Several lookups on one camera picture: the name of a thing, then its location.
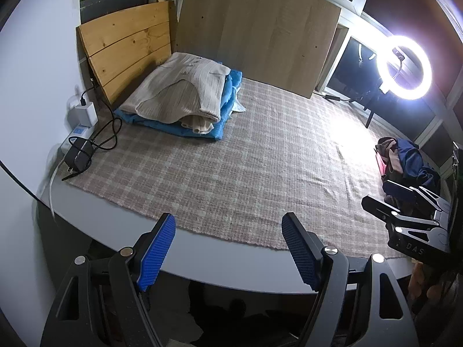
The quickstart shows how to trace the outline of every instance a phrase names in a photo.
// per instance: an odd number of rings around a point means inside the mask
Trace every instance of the blue folded garment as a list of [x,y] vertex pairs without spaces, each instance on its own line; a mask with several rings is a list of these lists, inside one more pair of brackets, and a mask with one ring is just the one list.
[[161,130],[165,133],[179,135],[180,137],[213,138],[216,141],[220,141],[224,135],[225,123],[230,117],[233,104],[235,103],[236,91],[241,84],[241,79],[242,72],[238,70],[231,70],[230,74],[226,76],[221,99],[221,120],[213,124],[214,129],[207,134],[193,133],[193,130],[182,127],[178,121],[173,124],[160,123],[159,121],[144,119],[136,114],[126,113],[119,108],[115,110],[114,113],[128,124],[141,124],[149,128]]

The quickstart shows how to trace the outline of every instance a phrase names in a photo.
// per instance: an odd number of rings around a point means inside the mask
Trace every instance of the brown cloth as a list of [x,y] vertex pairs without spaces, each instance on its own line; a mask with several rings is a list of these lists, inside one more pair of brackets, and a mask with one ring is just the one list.
[[393,137],[382,137],[378,140],[378,144],[375,148],[386,165],[386,174],[381,176],[381,180],[383,180],[383,182],[391,180],[400,184],[402,182],[404,171],[399,160],[397,139]]

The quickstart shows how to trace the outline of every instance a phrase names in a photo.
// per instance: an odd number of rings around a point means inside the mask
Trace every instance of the checkered cloth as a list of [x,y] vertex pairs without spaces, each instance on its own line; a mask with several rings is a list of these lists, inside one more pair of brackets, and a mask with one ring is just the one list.
[[281,220],[293,211],[346,255],[400,256],[360,204],[383,197],[374,145],[390,132],[375,122],[367,130],[356,108],[316,95],[243,79],[238,96],[248,111],[232,116],[222,141],[125,124],[117,147],[98,151],[70,183],[156,220],[170,212],[178,227],[223,240],[286,249]]

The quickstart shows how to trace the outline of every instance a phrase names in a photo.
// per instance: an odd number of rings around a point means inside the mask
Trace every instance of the hand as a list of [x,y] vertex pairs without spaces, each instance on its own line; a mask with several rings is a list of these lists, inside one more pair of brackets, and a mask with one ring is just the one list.
[[[421,262],[416,263],[413,268],[413,272],[411,273],[410,282],[408,283],[408,294],[410,295],[411,300],[415,300],[421,295],[427,279],[428,278],[425,277],[425,273],[423,271],[423,264]],[[439,281],[438,284],[429,287],[426,292],[426,296],[432,302],[437,302],[440,299],[441,293],[442,282]]]

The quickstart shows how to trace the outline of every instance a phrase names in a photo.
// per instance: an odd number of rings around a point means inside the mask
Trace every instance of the blue fabric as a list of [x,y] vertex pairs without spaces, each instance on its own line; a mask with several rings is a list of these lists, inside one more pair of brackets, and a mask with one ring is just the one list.
[[397,139],[400,165],[404,171],[403,185],[424,186],[427,190],[440,194],[439,174],[425,165],[418,146],[402,138]]
[[119,108],[115,110],[114,113],[122,118],[122,120],[124,120],[127,124],[141,124],[149,128],[161,130],[165,133],[179,135],[180,137],[212,138],[216,141],[220,141],[224,135],[225,123],[230,117],[233,104],[235,103],[236,90],[241,84],[241,79],[242,72],[238,70],[231,70],[230,74],[226,76],[221,99],[221,120],[218,123],[213,124],[214,129],[207,134],[194,133],[191,129],[182,127],[178,121],[173,124],[160,123],[159,121],[144,119],[136,114],[125,113]]

